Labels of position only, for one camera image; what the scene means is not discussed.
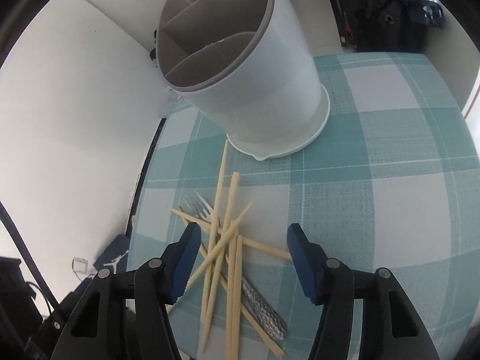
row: jumpman logo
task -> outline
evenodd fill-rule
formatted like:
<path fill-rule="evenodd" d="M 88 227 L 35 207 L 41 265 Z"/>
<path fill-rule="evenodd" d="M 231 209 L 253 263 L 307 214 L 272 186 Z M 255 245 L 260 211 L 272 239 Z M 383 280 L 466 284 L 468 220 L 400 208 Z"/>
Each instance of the jumpman logo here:
<path fill-rule="evenodd" d="M 120 262 L 120 260 L 125 257 L 125 255 L 128 253 L 128 250 L 122 254 L 121 256 L 118 256 L 118 257 L 115 257 L 112 261 L 110 262 L 106 262 L 105 264 L 103 264 L 103 266 L 112 266 L 113 267 L 113 274 L 116 274 L 117 273 L 117 265 L 118 263 Z"/>

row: metal utensil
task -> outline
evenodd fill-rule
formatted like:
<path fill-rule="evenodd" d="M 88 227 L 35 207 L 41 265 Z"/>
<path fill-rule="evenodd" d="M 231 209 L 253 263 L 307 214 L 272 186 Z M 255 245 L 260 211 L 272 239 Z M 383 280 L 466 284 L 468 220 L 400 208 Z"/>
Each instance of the metal utensil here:
<path fill-rule="evenodd" d="M 193 191 L 183 199 L 188 212 L 192 212 L 198 218 L 212 223 L 213 207 L 197 192 Z"/>
<path fill-rule="evenodd" d="M 287 324 L 243 276 L 241 278 L 241 289 L 250 305 L 247 308 L 250 308 L 251 313 L 265 330 L 265 333 L 277 340 L 285 339 Z"/>
<path fill-rule="evenodd" d="M 212 222 L 213 207 L 194 190 L 184 198 L 185 205 L 199 218 Z M 265 298 L 242 276 L 242 293 L 248 305 L 247 308 L 258 321 L 265 332 L 274 339 L 283 340 L 287 335 L 287 324 L 278 313 L 268 304 Z"/>

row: teal checkered tablecloth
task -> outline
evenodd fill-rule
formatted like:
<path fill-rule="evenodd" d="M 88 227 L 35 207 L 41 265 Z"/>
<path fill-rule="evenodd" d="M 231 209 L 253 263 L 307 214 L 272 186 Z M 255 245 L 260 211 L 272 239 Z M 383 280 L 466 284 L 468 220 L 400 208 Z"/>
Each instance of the teal checkered tablecloth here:
<path fill-rule="evenodd" d="M 225 190 L 231 173 L 242 173 L 233 216 L 254 202 L 240 232 L 286 249 L 287 226 L 298 222 L 352 269 L 391 268 L 441 359 L 452 359 L 480 298 L 480 166 L 457 103 L 423 55 L 330 55 L 315 64 L 332 106 L 312 144 L 263 162 L 229 149 Z M 176 104 L 142 188 L 129 269 L 179 239 L 184 226 L 170 209 L 189 191 L 213 202 L 225 139 L 195 107 Z M 292 263 L 246 247 L 243 270 L 288 324 L 284 359 L 308 358 L 321 307 L 304 297 Z M 207 352 L 197 352 L 202 284 L 171 312 L 175 337 L 197 360 L 224 359 L 221 289 Z M 354 314 L 350 358 L 359 349 L 361 301 Z M 275 359 L 245 320 L 241 336 L 242 360 Z"/>

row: black bag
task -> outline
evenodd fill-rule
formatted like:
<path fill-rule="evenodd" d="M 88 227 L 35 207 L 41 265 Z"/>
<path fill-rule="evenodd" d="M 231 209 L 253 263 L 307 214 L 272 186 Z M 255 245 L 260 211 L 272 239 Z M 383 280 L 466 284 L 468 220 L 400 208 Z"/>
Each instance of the black bag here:
<path fill-rule="evenodd" d="M 427 27 L 412 22 L 401 0 L 341 0 L 358 51 L 420 53 Z"/>

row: chopstick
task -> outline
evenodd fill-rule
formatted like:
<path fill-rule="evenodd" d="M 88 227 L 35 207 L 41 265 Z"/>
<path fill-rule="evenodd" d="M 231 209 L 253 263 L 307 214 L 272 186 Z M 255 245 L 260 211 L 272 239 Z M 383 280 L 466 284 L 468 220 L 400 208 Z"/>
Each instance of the chopstick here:
<path fill-rule="evenodd" d="M 237 239 L 237 253 L 235 255 L 235 274 L 233 276 L 233 301 L 232 301 L 232 315 L 231 315 L 232 333 L 231 333 L 231 342 L 229 345 L 230 360 L 238 360 L 239 358 L 241 305 L 242 305 L 242 236 L 239 235 Z"/>
<path fill-rule="evenodd" d="M 225 220 L 223 225 L 224 227 L 230 226 L 230 216 L 231 216 L 233 204 L 235 201 L 235 193 L 237 191 L 237 186 L 239 184 L 239 181 L 240 181 L 240 173 L 234 172 L 232 175 L 232 180 L 231 180 L 230 189 L 229 189 L 229 197 L 226 204 Z M 213 278 L 212 278 L 212 287 L 210 288 L 210 296 L 208 298 L 206 315 L 205 315 L 205 319 L 203 320 L 203 329 L 200 336 L 200 346 L 199 346 L 200 352 L 203 352 L 205 350 L 205 346 L 208 340 L 208 334 L 210 333 L 210 325 L 212 323 L 213 309 L 215 306 L 215 298 L 217 296 L 218 279 L 220 276 L 220 270 L 222 269 L 222 261 L 223 261 L 224 253 L 225 253 L 225 250 L 224 249 L 221 250 L 217 256 L 217 259 L 215 260 L 215 268 L 213 270 Z"/>
<path fill-rule="evenodd" d="M 254 204 L 250 202 L 249 205 L 243 209 L 243 211 L 237 217 L 237 219 L 231 222 L 229 229 L 224 233 L 223 237 L 220 238 L 220 240 L 217 242 L 217 244 L 212 249 L 212 251 L 207 254 L 207 257 L 205 258 L 205 260 L 203 260 L 203 263 L 201 263 L 200 266 L 197 268 L 197 270 L 193 273 L 193 275 L 190 276 L 189 281 L 190 280 L 195 281 L 198 278 L 198 276 L 200 276 L 204 271 L 206 271 L 207 267 L 212 265 L 213 260 L 217 258 L 218 254 L 228 244 L 228 242 L 230 241 L 230 238 L 232 238 L 235 235 L 237 226 L 239 225 L 243 217 L 246 216 L 246 214 L 252 208 L 253 205 Z"/>
<path fill-rule="evenodd" d="M 185 226 L 188 226 L 188 221 L 185 218 L 182 218 L 182 221 Z M 205 250 L 202 244 L 200 244 L 200 254 L 203 256 L 203 258 L 207 257 L 207 251 Z M 227 281 L 222 276 L 222 274 L 220 274 L 219 282 L 222 288 L 226 292 Z M 194 280 L 188 281 L 187 287 L 185 288 L 185 292 L 191 287 L 193 283 L 194 283 Z M 168 305 L 166 307 L 166 311 L 170 312 L 173 309 L 173 307 L 174 305 Z M 258 335 L 260 336 L 262 341 L 265 343 L 265 345 L 268 347 L 268 349 L 270 349 L 275 356 L 282 357 L 283 355 L 285 355 L 285 352 L 282 350 L 282 348 L 279 347 L 278 344 L 273 339 L 271 339 L 270 336 L 265 332 L 265 330 L 262 329 L 262 327 L 258 324 L 257 320 L 250 314 L 250 312 L 247 310 L 247 308 L 243 304 L 241 305 L 241 312 L 243 316 L 246 318 L 246 320 L 250 323 L 250 325 L 252 325 L 254 330 L 258 333 Z"/>
<path fill-rule="evenodd" d="M 175 208 L 171 209 L 172 212 L 177 214 L 180 218 L 186 219 L 190 222 L 196 222 L 200 226 L 203 227 L 203 229 L 206 232 L 210 232 L 210 227 L 212 226 L 211 223 L 208 223 L 207 221 L 204 221 L 202 219 L 197 218 L 196 216 L 186 214 L 183 211 L 177 210 Z M 268 246 L 266 244 L 262 244 L 261 242 L 254 241 L 253 239 L 242 237 L 242 243 L 245 246 L 257 249 L 259 251 L 271 254 L 272 256 L 279 257 L 281 259 L 289 260 L 292 261 L 292 257 L 290 256 L 290 253 L 288 253 L 285 250 L 278 249 L 276 247 Z"/>
<path fill-rule="evenodd" d="M 220 164 L 220 172 L 218 173 L 217 191 L 215 193 L 215 202 L 212 212 L 212 227 L 210 228 L 210 236 L 208 238 L 208 253 L 212 251 L 215 246 L 215 237 L 217 236 L 218 227 L 218 209 L 220 206 L 220 196 L 222 195 L 223 179 L 225 177 L 225 168 L 227 166 L 227 151 L 229 148 L 229 140 L 225 140 L 225 146 L 223 148 L 222 162 Z M 203 292 L 202 292 L 202 308 L 200 312 L 200 321 L 205 319 L 207 305 L 208 305 L 208 290 L 210 289 L 210 280 L 212 276 L 212 267 L 208 265 L 205 271 L 205 277 L 203 279 Z"/>
<path fill-rule="evenodd" d="M 233 181 L 233 178 L 236 177 L 238 178 L 238 180 L 236 180 L 236 182 L 238 183 L 240 180 L 240 173 L 238 173 L 238 176 L 236 175 L 236 173 L 237 172 L 233 173 L 232 181 Z M 230 218 L 228 218 L 227 215 L 225 214 L 225 221 L 227 219 L 229 220 Z M 229 242 L 229 257 L 235 255 L 235 251 L 237 248 L 237 238 L 238 238 L 237 234 L 238 234 L 238 229 L 236 231 L 236 234 L 231 238 Z M 230 344 L 232 340 L 232 309 L 233 309 L 233 282 L 234 282 L 233 277 L 235 273 L 235 260 L 232 258 L 231 261 L 232 261 L 232 264 L 228 264 L 228 274 L 226 276 L 226 321 L 225 321 L 226 323 L 225 359 L 226 360 L 230 360 Z"/>
<path fill-rule="evenodd" d="M 268 246 L 266 244 L 262 244 L 261 242 L 257 242 L 253 239 L 245 237 L 242 237 L 242 243 L 245 246 L 249 246 L 259 251 L 263 251 L 265 253 L 271 254 L 272 256 L 292 261 L 292 256 L 290 256 L 290 253 L 282 249 L 277 249 L 276 247 Z"/>

